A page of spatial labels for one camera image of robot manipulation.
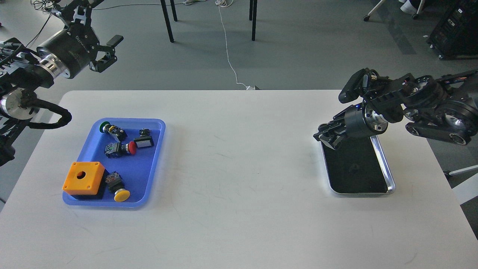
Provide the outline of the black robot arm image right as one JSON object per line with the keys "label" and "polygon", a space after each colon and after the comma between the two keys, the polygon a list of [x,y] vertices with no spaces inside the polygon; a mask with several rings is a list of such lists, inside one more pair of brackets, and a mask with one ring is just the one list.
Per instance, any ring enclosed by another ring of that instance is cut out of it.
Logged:
{"label": "black robot arm image right", "polygon": [[331,121],[321,124],[314,139],[337,149],[349,138],[377,136],[389,124],[408,119],[405,129],[414,136],[467,145],[478,129],[477,70],[418,78],[380,76],[374,69],[354,73],[338,100],[349,103]]}

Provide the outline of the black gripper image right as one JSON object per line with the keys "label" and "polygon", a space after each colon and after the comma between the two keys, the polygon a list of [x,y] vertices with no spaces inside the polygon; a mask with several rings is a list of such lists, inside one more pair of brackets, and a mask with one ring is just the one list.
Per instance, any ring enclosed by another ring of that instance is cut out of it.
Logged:
{"label": "black gripper image right", "polygon": [[365,105],[351,105],[336,114],[331,121],[321,124],[313,138],[328,148],[337,150],[351,138],[377,136],[384,133],[389,123],[381,114]]}

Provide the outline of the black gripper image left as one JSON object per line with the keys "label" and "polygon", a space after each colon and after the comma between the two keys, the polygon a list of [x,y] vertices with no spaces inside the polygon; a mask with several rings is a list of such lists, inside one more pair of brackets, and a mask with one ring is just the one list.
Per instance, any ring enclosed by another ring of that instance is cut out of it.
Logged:
{"label": "black gripper image left", "polygon": [[[91,12],[102,0],[73,0],[65,7],[53,4],[50,14],[60,19],[65,27],[37,47],[41,56],[53,54],[65,66],[63,76],[74,78],[86,66],[94,72],[103,72],[117,62],[116,46],[123,41],[121,35],[113,36],[105,46],[99,44],[91,27]],[[97,60],[98,52],[105,55]]]}

